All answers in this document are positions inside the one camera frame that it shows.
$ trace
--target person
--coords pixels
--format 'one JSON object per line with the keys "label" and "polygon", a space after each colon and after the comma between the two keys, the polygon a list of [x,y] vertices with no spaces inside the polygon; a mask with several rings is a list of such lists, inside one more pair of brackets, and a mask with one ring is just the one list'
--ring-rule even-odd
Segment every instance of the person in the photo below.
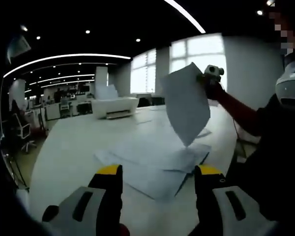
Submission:
{"label": "person", "polygon": [[61,91],[60,88],[57,89],[57,91],[54,94],[54,100],[56,103],[59,103],[61,100]]}
{"label": "person", "polygon": [[264,217],[287,225],[295,221],[295,32],[284,15],[270,12],[269,17],[288,32],[290,47],[285,48],[285,72],[264,108],[253,110],[219,83],[208,83],[209,75],[200,76],[207,97],[218,101],[245,131],[261,137],[256,151],[230,181],[259,203]]}

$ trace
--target office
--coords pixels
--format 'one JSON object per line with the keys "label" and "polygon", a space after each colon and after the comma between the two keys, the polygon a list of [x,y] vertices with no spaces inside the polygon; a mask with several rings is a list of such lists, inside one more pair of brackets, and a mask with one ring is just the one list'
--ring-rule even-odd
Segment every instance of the office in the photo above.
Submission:
{"label": "office", "polygon": [[[259,142],[233,121],[224,104],[206,98],[199,115],[204,125],[192,144],[184,145],[166,110],[171,100],[163,79],[189,65],[202,72],[214,65],[224,69],[220,84],[225,92],[254,111],[264,108],[284,73],[273,26],[262,28],[272,30],[264,36],[267,40],[251,33],[260,27],[256,22],[266,21],[256,13],[264,4],[249,9],[247,16],[242,13],[252,22],[244,36],[225,33],[223,23],[214,27],[190,11],[197,18],[193,24],[167,1],[155,4],[131,17],[111,10],[117,19],[111,27],[89,25],[94,22],[91,10],[75,19],[75,29],[70,29],[73,20],[51,18],[52,24],[42,26],[29,17],[22,23],[19,40],[25,52],[20,54],[18,47],[10,51],[3,76],[2,145],[7,169],[18,189],[27,192],[23,204],[35,220],[43,220],[48,206],[59,206],[88,187],[98,171],[121,164],[120,222],[131,234],[188,235],[199,223],[194,167],[209,165],[226,176],[237,161],[235,154],[245,161]],[[161,12],[168,12],[168,18]],[[96,19],[103,22],[105,15]],[[122,27],[133,19],[142,28]],[[186,96],[192,93],[183,88]],[[193,103],[177,104],[184,111]],[[265,220],[258,211],[254,214]]]}

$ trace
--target floor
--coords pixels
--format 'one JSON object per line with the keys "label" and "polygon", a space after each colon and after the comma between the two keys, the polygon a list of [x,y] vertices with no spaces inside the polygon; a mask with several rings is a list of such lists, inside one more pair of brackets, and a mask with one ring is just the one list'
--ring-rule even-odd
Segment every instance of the floor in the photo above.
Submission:
{"label": "floor", "polygon": [[[58,121],[57,119],[47,121],[49,132],[52,130],[54,125],[57,123],[57,121]],[[35,165],[35,162],[36,162],[37,157],[39,155],[39,152],[40,152],[41,148],[43,147],[45,140],[46,140],[46,138],[39,138],[39,139],[35,140],[35,144],[37,145],[36,148],[30,147],[28,154],[24,153],[23,151],[20,151],[15,156],[15,159],[19,165],[19,168],[20,168],[20,172],[23,176],[25,185],[27,187],[30,187],[31,174],[34,169],[34,165]],[[21,180],[21,176],[17,171],[17,167],[16,167],[15,163],[12,163],[12,168],[13,168],[14,172],[16,173],[18,179]]]}

